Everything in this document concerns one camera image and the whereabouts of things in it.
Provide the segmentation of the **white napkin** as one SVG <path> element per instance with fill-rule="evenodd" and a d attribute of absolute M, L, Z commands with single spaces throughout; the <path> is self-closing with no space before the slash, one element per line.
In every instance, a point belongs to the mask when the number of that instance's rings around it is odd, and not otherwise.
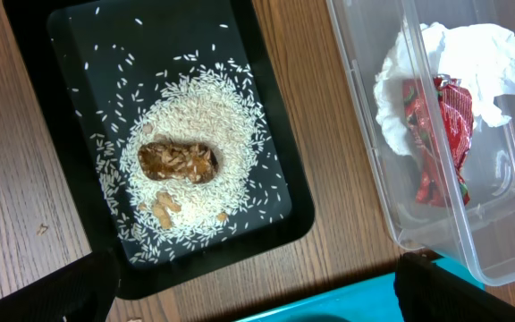
<path fill-rule="evenodd" d="M 494 104 L 501 95 L 515 95 L 515 34 L 496 24 L 475 24 L 447 29 L 439 22 L 420 25 L 429 68 L 433 75 L 461 80 L 472 96 L 472 112 L 489 127 L 511 118 Z M 384 59 L 373 87 L 378 106 L 376 121 L 391 150 L 399 156 L 414 151 L 401 106 L 401 83 L 414 76 L 406 37 L 400 32 Z"/>

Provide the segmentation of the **brown food scrap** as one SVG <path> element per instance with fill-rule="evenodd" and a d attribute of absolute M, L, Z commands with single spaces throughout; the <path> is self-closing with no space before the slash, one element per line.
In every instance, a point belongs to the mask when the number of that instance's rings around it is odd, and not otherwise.
<path fill-rule="evenodd" d="M 139 148 L 138 160 L 143 174 L 153 181 L 187 179 L 201 184 L 212 181 L 219 170 L 214 151 L 202 143 L 149 142 Z"/>

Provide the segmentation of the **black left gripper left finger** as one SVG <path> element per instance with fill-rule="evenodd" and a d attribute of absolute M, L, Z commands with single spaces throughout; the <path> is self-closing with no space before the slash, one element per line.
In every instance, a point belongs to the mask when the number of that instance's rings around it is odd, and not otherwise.
<path fill-rule="evenodd" d="M 0 299 L 0 321 L 102 322 L 119 280 L 112 251 L 92 252 Z"/>

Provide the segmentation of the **red snack wrapper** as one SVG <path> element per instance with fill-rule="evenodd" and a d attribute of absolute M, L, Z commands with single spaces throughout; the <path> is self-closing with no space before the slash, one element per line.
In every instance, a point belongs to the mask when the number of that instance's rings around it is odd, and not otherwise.
<path fill-rule="evenodd" d="M 468 203 L 469 189 L 461 172 L 471 148 L 473 135 L 472 96 L 467 89 L 460 85 L 459 79 L 452 78 L 447 74 L 437 74 L 433 81 L 460 195 L 463 202 Z M 436 169 L 437 161 L 434 153 L 437 151 L 437 144 L 422 82 L 420 80 L 404 80 L 402 96 L 406 122 L 416 146 L 421 152 L 423 161 L 420 185 L 415 201 L 433 207 L 445 207 L 447 201 L 442 193 L 444 176 L 439 174 Z"/>

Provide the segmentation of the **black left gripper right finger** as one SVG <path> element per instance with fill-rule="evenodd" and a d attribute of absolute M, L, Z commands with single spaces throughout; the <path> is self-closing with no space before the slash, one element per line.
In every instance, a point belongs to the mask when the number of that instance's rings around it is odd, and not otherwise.
<path fill-rule="evenodd" d="M 515 307 L 414 253 L 399 259 L 393 288 L 406 322 L 515 322 Z"/>

